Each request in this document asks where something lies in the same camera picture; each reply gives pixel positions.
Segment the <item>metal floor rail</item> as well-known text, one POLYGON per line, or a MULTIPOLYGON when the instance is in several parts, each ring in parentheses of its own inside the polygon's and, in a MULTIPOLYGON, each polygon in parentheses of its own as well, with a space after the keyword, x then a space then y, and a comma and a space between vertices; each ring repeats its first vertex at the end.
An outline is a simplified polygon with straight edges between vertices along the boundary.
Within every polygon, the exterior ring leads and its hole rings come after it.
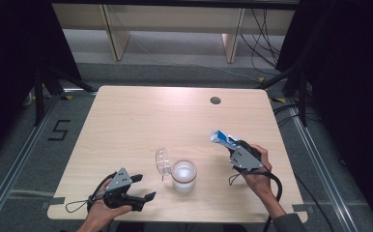
POLYGON ((339 189, 335 185, 332 176, 323 161, 321 154, 307 128, 301 120, 301 112, 297 107, 290 109, 291 115, 294 117, 294 123, 301 136, 301 140, 311 158, 311 162, 321 180, 322 186, 328 196, 330 204, 336 213, 339 222, 344 232, 358 232, 358 227, 351 215, 349 207, 347 206, 339 189))
POLYGON ((47 103, 47 106, 44 108, 44 116, 39 121, 39 123, 32 128, 27 137, 25 143, 23 144, 21 150, 17 154, 12 166, 10 167, 9 171, 7 172, 4 180, 1 182, 0 185, 0 211, 2 210, 10 192, 17 181, 21 171, 23 170, 27 160, 29 160, 30 155, 32 154, 34 147, 36 146, 39 138, 43 132, 43 128, 45 127, 48 117, 53 110, 54 106, 57 104, 59 99, 57 97, 50 97, 47 103))

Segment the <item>light wooden desk frame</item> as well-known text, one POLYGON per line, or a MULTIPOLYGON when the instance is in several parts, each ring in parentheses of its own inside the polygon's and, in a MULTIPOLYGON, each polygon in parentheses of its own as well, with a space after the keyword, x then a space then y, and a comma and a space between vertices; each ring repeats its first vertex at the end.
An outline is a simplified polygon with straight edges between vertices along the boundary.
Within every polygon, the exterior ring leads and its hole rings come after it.
POLYGON ((241 34, 284 36, 293 10, 131 6, 81 3, 52 5, 64 29, 103 30, 112 59, 122 59, 132 31, 214 33, 222 36, 226 62, 234 62, 241 34))

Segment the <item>person's left hand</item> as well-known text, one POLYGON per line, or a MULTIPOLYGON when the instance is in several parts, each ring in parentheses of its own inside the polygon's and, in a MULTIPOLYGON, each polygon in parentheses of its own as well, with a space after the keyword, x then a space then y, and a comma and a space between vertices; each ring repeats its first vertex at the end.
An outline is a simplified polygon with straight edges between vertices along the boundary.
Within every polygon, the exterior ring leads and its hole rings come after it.
POLYGON ((124 205, 119 208, 111 209, 108 208, 105 203, 99 199, 96 200, 91 207, 86 221, 93 226, 104 227, 114 218, 124 215, 132 210, 130 205, 124 205))

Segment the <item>person's right hand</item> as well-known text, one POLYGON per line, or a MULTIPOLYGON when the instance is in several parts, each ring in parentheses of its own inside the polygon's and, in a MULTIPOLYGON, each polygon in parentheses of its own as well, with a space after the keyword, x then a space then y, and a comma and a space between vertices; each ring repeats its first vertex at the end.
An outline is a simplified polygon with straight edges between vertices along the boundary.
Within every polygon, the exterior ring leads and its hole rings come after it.
MULTIPOLYGON (((269 163, 268 151, 256 144, 251 144, 251 147, 260 153, 261 162, 264 164, 262 168, 258 169, 258 172, 267 172, 271 170, 272 165, 269 163)), ((273 199, 271 179, 269 177, 255 174, 243 174, 243 177, 248 186, 262 201, 273 199)))

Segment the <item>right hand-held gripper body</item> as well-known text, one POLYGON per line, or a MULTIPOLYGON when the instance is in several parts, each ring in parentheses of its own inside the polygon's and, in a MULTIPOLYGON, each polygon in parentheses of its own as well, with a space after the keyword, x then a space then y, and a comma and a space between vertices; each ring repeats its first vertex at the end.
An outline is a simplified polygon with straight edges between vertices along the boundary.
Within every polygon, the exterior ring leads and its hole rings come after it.
POLYGON ((238 172, 245 173, 256 171, 263 166, 260 153, 245 141, 243 141, 242 145, 230 156, 229 162, 238 172))

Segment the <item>black metal stand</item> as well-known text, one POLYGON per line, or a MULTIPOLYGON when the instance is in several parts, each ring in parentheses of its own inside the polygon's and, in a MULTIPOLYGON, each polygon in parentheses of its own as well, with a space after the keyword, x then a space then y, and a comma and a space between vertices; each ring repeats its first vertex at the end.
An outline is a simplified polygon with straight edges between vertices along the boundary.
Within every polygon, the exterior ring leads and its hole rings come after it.
POLYGON ((278 81, 287 79, 282 93, 285 97, 294 97, 295 94, 298 94, 298 112, 300 113, 300 120, 304 127, 307 126, 306 123, 306 95, 307 95, 307 80, 304 74, 303 68, 301 65, 293 65, 286 71, 278 74, 270 80, 267 80, 264 83, 261 83, 258 86, 258 89, 266 90, 267 88, 273 86, 278 81))
POLYGON ((95 93, 97 88, 92 87, 81 80, 80 75, 74 76, 61 69, 49 65, 39 65, 35 72, 34 92, 36 97, 36 121, 37 126, 44 118, 43 88, 46 88, 51 96, 61 96, 65 93, 59 80, 64 79, 69 83, 89 93, 95 93))

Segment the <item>dark curtain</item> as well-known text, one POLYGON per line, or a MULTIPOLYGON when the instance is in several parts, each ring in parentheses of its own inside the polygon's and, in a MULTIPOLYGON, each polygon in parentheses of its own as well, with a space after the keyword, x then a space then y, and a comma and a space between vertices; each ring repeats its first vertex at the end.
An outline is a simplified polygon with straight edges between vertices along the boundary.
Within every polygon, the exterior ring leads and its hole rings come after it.
POLYGON ((324 124, 373 212, 373 0, 337 0, 306 73, 324 124))
POLYGON ((80 77, 51 1, 0 0, 0 142, 42 67, 80 77))

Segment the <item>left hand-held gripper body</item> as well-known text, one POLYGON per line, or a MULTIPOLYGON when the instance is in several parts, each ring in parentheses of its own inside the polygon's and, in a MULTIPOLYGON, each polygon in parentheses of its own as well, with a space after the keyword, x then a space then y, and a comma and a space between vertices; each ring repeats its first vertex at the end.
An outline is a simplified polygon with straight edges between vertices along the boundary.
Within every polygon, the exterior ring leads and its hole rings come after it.
POLYGON ((135 212, 141 212, 143 205, 138 205, 141 197, 130 196, 128 190, 133 184, 130 174, 122 167, 105 188, 103 202, 108 208, 115 209, 124 205, 130 205, 135 212))

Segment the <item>white and blue bag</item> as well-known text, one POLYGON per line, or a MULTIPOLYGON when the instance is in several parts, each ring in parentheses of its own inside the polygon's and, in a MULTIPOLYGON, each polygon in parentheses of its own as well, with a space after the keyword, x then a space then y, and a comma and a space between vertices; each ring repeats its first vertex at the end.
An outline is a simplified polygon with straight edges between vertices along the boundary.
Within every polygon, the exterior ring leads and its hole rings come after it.
POLYGON ((236 150, 238 148, 237 138, 221 130, 214 131, 210 136, 210 141, 228 149, 236 150))

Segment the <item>clear glass jar with lid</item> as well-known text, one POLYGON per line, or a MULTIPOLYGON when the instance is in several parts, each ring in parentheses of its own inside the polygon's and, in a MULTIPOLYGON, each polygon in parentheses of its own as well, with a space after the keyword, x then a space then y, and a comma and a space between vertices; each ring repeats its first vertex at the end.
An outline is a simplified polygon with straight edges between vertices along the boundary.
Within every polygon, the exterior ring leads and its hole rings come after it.
POLYGON ((172 162, 167 149, 160 148, 156 151, 156 167, 162 180, 165 176, 172 178, 172 186, 176 191, 188 193, 194 189, 198 172, 191 160, 177 159, 172 162))

